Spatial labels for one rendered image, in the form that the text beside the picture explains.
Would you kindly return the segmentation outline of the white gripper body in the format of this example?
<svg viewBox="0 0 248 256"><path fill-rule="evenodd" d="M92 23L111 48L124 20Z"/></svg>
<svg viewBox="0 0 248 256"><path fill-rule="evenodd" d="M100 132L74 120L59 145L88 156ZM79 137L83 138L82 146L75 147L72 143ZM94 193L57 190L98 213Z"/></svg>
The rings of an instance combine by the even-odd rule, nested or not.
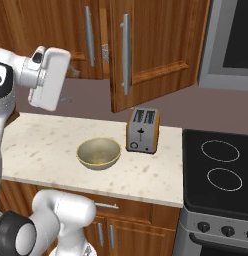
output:
<svg viewBox="0 0 248 256"><path fill-rule="evenodd" d="M48 48L45 51L37 87L30 90L28 97L32 106L48 111L56 110L70 59L70 52L63 49Z"/></svg>

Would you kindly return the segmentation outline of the olive bowl with yellow rim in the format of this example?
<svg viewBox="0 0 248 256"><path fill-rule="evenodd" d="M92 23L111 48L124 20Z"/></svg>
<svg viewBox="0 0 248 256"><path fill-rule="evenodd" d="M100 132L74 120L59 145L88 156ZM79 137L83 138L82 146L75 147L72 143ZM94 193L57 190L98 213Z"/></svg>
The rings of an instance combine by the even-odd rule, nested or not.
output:
<svg viewBox="0 0 248 256"><path fill-rule="evenodd" d="M112 138L97 137L84 141L76 151L78 161L91 170L113 166L121 155L121 146Z"/></svg>

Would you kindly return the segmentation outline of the narrow wooden base cabinet door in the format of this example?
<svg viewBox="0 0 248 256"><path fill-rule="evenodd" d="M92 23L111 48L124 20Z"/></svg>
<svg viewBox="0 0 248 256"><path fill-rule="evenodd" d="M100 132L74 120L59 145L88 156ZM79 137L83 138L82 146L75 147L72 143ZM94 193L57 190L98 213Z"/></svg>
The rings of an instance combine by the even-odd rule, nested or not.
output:
<svg viewBox="0 0 248 256"><path fill-rule="evenodd" d="M98 228L97 223L101 223L103 226L104 234L104 246L101 247L98 239ZM105 235L105 223L104 218L101 216L96 216L94 221L87 227L84 228L84 233L88 242L94 247L97 252L97 256L107 256L107 237Z"/></svg>

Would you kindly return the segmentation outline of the wide wooden base cabinet door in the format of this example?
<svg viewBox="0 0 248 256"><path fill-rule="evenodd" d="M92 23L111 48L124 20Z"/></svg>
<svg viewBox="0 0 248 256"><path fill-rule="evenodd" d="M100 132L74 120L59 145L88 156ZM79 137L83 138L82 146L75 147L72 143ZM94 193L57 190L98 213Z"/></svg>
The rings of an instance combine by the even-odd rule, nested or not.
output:
<svg viewBox="0 0 248 256"><path fill-rule="evenodd" d="M114 249L110 245L110 225L114 225ZM107 228L110 256L172 256L174 230L116 219L108 219Z"/></svg>

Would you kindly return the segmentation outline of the silver and orange toaster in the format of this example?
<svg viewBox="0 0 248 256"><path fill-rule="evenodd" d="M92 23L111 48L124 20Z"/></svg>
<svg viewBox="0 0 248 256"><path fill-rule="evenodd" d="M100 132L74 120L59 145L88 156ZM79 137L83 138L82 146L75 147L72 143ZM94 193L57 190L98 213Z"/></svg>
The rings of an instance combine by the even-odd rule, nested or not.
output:
<svg viewBox="0 0 248 256"><path fill-rule="evenodd" d="M159 124L158 109L135 107L126 125L126 149L154 154L157 151Z"/></svg>

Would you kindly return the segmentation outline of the wooden drawer front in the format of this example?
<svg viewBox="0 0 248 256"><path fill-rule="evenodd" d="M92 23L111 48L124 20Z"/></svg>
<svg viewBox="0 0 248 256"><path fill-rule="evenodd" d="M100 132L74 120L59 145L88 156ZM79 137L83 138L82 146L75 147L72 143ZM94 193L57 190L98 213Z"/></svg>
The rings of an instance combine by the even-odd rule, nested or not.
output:
<svg viewBox="0 0 248 256"><path fill-rule="evenodd" d="M95 203L97 202L111 205L116 204L119 207L119 209L109 209L96 206L96 216L101 216L108 219L112 218L129 222L137 222L141 224L150 223L151 206L147 203L70 190L66 190L65 192L87 197L93 200Z"/></svg>

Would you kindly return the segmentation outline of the grey microwave oven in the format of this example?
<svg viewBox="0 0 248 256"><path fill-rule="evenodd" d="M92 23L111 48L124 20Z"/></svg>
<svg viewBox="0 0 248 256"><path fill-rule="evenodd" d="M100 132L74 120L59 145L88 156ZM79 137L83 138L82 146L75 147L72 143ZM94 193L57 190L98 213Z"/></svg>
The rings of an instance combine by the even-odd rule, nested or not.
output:
<svg viewBox="0 0 248 256"><path fill-rule="evenodd" d="M248 0L210 0L198 85L248 91Z"/></svg>

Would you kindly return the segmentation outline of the black and silver stove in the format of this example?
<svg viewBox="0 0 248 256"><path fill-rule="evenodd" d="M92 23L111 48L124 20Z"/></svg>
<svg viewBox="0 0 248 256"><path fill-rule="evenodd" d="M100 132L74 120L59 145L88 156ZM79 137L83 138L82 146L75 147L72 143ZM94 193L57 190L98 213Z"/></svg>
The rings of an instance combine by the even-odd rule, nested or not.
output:
<svg viewBox="0 0 248 256"><path fill-rule="evenodd" d="M185 129L182 148L184 206L172 256L248 256L248 135ZM226 237L223 226L235 234Z"/></svg>

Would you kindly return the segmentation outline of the closed wooden wall cabinet door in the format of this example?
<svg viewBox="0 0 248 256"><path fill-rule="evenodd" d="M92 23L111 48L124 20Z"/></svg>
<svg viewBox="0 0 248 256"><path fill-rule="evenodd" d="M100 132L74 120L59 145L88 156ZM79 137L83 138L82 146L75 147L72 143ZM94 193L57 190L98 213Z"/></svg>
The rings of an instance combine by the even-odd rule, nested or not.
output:
<svg viewBox="0 0 248 256"><path fill-rule="evenodd" d="M94 34L95 66L87 51L84 6L90 7ZM0 0L0 48L32 56L39 46L71 53L79 77L103 77L99 0Z"/></svg>

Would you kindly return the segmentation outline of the open wooden wall cabinet door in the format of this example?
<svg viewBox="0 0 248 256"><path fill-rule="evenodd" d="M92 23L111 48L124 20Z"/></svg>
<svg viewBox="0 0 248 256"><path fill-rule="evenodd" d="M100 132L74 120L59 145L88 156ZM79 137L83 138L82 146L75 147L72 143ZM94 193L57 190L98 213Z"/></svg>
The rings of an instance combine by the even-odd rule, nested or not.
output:
<svg viewBox="0 0 248 256"><path fill-rule="evenodd" d="M111 110L196 83L210 0L106 0ZM123 15L130 16L131 84L124 94Z"/></svg>

